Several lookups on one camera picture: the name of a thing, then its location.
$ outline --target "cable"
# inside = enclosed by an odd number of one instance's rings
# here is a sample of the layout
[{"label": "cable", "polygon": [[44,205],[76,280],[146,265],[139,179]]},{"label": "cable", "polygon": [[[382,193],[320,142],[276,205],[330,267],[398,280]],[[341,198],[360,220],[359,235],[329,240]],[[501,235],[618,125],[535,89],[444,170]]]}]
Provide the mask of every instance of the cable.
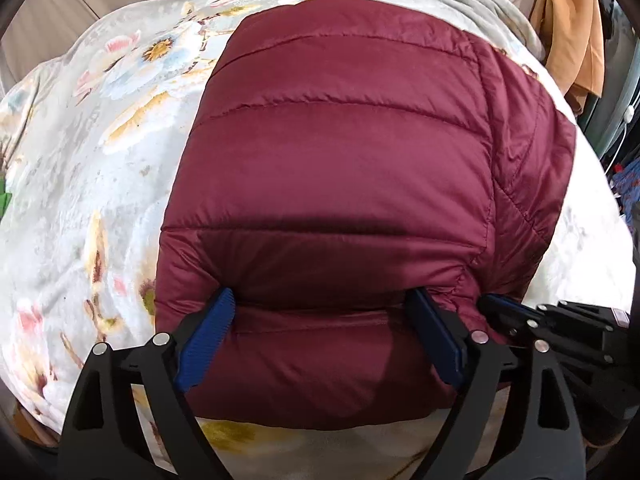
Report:
[{"label": "cable", "polygon": [[613,163],[615,162],[616,157],[618,156],[618,152],[620,151],[620,148],[622,148],[622,143],[625,142],[625,137],[626,137],[626,123],[625,123],[625,129],[622,130],[622,140],[620,140],[618,148],[616,149],[616,153],[614,153],[613,157],[611,158],[611,162],[609,163],[609,166],[607,167],[607,170],[604,172],[604,174],[609,173],[609,170],[613,166]]},{"label": "cable", "polygon": [[618,148],[616,149],[616,153],[614,153],[613,157],[611,157],[611,162],[609,163],[609,166],[607,167],[607,170],[604,172],[604,174],[609,173],[609,170],[613,166],[613,163],[616,161],[616,157],[620,152],[620,148],[622,148],[622,144],[625,142],[626,127],[629,125],[631,121],[634,120],[634,115],[636,114],[636,105],[638,104],[639,101],[640,101],[640,93],[638,94],[638,97],[636,98],[634,104],[626,107],[625,113],[622,115],[622,123],[625,125],[624,129],[622,130],[622,139],[620,140]]}]

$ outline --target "green object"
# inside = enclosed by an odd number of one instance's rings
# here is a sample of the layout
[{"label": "green object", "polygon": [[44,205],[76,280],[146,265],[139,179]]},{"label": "green object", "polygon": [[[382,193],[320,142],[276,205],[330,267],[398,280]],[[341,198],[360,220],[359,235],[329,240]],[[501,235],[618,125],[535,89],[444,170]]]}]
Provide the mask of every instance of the green object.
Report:
[{"label": "green object", "polygon": [[4,178],[0,176],[0,220],[4,216],[4,212],[11,202],[11,193],[7,193],[4,189]]}]

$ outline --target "blue fabric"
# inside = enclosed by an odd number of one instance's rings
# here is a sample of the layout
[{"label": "blue fabric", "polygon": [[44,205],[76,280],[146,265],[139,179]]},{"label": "blue fabric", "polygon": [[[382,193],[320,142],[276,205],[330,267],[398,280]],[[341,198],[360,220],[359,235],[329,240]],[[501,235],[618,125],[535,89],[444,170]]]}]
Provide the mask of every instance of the blue fabric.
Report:
[{"label": "blue fabric", "polygon": [[626,225],[634,232],[631,211],[640,202],[640,158],[636,158],[620,173],[613,176],[614,189],[620,194]]},{"label": "blue fabric", "polygon": [[218,295],[179,357],[175,385],[181,392],[200,384],[236,314],[236,299],[230,288]]}]

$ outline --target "blue gripper pad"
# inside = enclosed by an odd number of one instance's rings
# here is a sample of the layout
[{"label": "blue gripper pad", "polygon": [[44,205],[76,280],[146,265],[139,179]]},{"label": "blue gripper pad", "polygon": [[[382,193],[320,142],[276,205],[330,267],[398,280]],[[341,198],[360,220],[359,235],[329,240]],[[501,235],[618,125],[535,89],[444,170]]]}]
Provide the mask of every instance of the blue gripper pad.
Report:
[{"label": "blue gripper pad", "polygon": [[425,288],[407,291],[404,309],[442,382],[459,390],[465,380],[468,331],[458,314],[440,309]]},{"label": "blue gripper pad", "polygon": [[216,351],[236,314],[236,298],[230,288],[223,289],[193,335],[185,343],[178,358],[178,374],[175,386],[186,392],[200,384]]}]

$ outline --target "jacket stitching seam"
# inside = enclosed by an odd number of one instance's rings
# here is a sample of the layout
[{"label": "jacket stitching seam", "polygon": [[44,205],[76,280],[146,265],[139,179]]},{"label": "jacket stitching seam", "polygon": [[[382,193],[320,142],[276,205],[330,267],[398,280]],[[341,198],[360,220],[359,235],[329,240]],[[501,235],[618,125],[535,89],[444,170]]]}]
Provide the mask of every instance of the jacket stitching seam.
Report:
[{"label": "jacket stitching seam", "polygon": [[300,36],[296,36],[295,38],[290,38],[288,40],[283,40],[280,41],[279,43],[275,43],[269,46],[265,46],[262,48],[258,48],[255,50],[252,50],[250,52],[247,52],[245,54],[241,54],[240,56],[237,56],[233,59],[230,59],[229,61],[227,61],[225,64],[223,64],[222,66],[220,66],[219,68],[216,67],[213,71],[213,75],[218,74],[222,69],[226,68],[227,66],[235,63],[238,60],[241,60],[245,57],[248,56],[252,56],[253,54],[259,54],[261,52],[266,52],[267,50],[271,50],[272,48],[277,48],[279,46],[283,46],[289,43],[293,43],[297,40],[306,40],[308,38],[366,38],[369,40],[384,40],[384,41],[392,41],[394,43],[400,43],[400,44],[405,44],[405,45],[411,45],[411,46],[417,46],[419,48],[424,48],[426,50],[434,50],[436,52],[441,52],[443,54],[448,54],[450,56],[454,56],[454,57],[459,57],[460,59],[464,59],[470,62],[478,62],[478,60],[464,56],[462,53],[457,53],[457,52],[452,52],[450,50],[444,50],[442,48],[437,48],[435,46],[432,45],[425,45],[425,44],[420,44],[420,43],[414,43],[411,41],[402,41],[402,40],[396,40],[395,38],[385,38],[384,36],[376,36],[373,34],[305,34],[304,36],[300,35]]},{"label": "jacket stitching seam", "polygon": [[460,247],[467,247],[475,249],[473,244],[465,244],[462,242],[452,242],[450,240],[440,240],[436,237],[419,236],[419,235],[405,235],[405,234],[386,234],[386,233],[354,233],[354,232],[322,232],[322,231],[303,231],[295,229],[253,229],[251,227],[241,226],[162,226],[162,232],[184,232],[184,231],[246,231],[252,233],[274,233],[274,234],[298,234],[298,235],[313,235],[313,236],[358,236],[358,237],[382,237],[382,238],[408,238],[414,240],[436,240],[444,244],[456,245]]},{"label": "jacket stitching seam", "polygon": [[[471,45],[471,49],[474,51],[474,53],[476,54],[476,58],[478,58],[478,53],[476,52],[476,48],[475,45],[473,43],[470,43]],[[494,159],[495,159],[495,139],[494,139],[494,129],[493,129],[493,109],[491,106],[491,103],[488,99],[487,93],[486,93],[486,86],[484,84],[484,78],[482,78],[482,65],[481,63],[477,61],[477,69],[478,69],[478,79],[480,80],[480,86],[482,87],[482,93],[484,94],[484,102],[486,104],[486,116],[488,119],[488,126],[489,126],[489,131],[490,131],[490,139],[491,139],[491,160],[490,160],[490,167],[491,167],[491,174],[492,174],[492,181],[495,182],[495,178],[494,178]],[[476,256],[473,256],[470,260],[469,263],[466,264],[466,266],[462,266],[462,268],[460,269],[460,275],[458,276],[456,283],[453,287],[453,289],[450,292],[450,295],[455,296],[458,288],[460,287],[460,285],[462,284],[462,279],[465,277],[465,269],[468,269],[469,267],[471,267],[473,264],[475,264],[481,257],[482,255],[487,251],[487,249],[489,248],[489,225],[491,223],[491,212],[492,210],[495,210],[495,191],[494,191],[494,186],[492,186],[492,196],[491,199],[489,200],[489,207],[488,207],[488,211],[487,211],[487,215],[486,215],[486,219],[484,221],[485,224],[485,232],[484,232],[484,247],[480,249],[480,251],[478,252],[478,254],[476,254]]]},{"label": "jacket stitching seam", "polygon": [[536,120],[534,121],[533,124],[533,131],[531,133],[531,137],[529,139],[529,142],[527,143],[527,148],[524,152],[524,154],[522,155],[522,159],[520,160],[518,167],[516,168],[516,170],[513,172],[513,176],[511,177],[511,179],[509,180],[509,182],[507,183],[506,187],[508,189],[513,189],[513,181],[517,179],[517,177],[520,174],[520,171],[522,170],[522,167],[524,166],[524,161],[527,159],[527,157],[529,156],[529,153],[533,147],[533,141],[535,140],[536,137],[536,132],[538,130],[538,120],[540,120],[540,109],[542,108],[542,85],[540,85],[538,87],[538,106],[536,107]]},{"label": "jacket stitching seam", "polygon": [[496,182],[495,185],[498,187],[498,189],[500,189],[500,191],[505,195],[505,197],[507,197],[507,199],[509,200],[509,202],[511,202],[511,204],[514,206],[514,208],[516,208],[516,211],[520,214],[520,216],[522,217],[522,219],[527,223],[527,225],[529,226],[529,228],[531,229],[531,231],[538,237],[540,238],[540,240],[542,240],[542,242],[544,242],[545,244],[549,244],[550,240],[546,240],[546,238],[542,235],[542,233],[540,233],[536,227],[533,225],[533,222],[527,218],[527,215],[524,214],[524,211],[522,211],[520,209],[520,207],[513,201],[513,198],[511,198],[511,196],[509,195],[509,193],[507,193],[504,188],[500,185],[500,183]]},{"label": "jacket stitching seam", "polygon": [[210,115],[207,116],[201,120],[199,120],[197,123],[195,123],[191,129],[191,131],[196,130],[196,128],[199,128],[200,126],[202,126],[206,121],[212,121],[212,120],[216,120],[216,119],[221,119],[223,117],[226,117],[228,115],[231,115],[235,112],[242,112],[244,110],[256,110],[256,109],[260,109],[260,108],[275,108],[277,106],[280,105],[321,105],[321,104],[333,104],[333,105],[354,105],[354,106],[372,106],[372,107],[380,107],[380,108],[386,108],[388,110],[395,110],[398,112],[405,112],[405,113],[409,113],[409,114],[415,114],[415,115],[419,115],[421,117],[425,117],[428,119],[433,119],[436,121],[442,121],[443,123],[447,123],[450,124],[451,126],[455,126],[457,128],[460,128],[461,130],[465,130],[466,132],[478,135],[478,136],[485,136],[486,133],[485,132],[479,132],[476,130],[471,129],[468,126],[465,126],[464,124],[457,124],[452,122],[451,120],[448,120],[446,118],[443,118],[441,116],[435,115],[435,114],[430,114],[424,110],[411,110],[410,108],[404,108],[404,107],[400,107],[400,106],[392,106],[392,105],[388,105],[388,104],[374,104],[374,103],[365,103],[365,102],[357,102],[357,101],[343,101],[343,100],[338,100],[338,99],[317,99],[317,100],[310,100],[310,99],[304,99],[304,100],[293,100],[293,99],[283,99],[281,101],[278,102],[271,102],[271,103],[267,103],[267,104],[255,104],[255,105],[240,105],[239,107],[236,108],[232,108],[231,110],[227,110],[225,112],[222,112],[221,114],[218,115]]}]

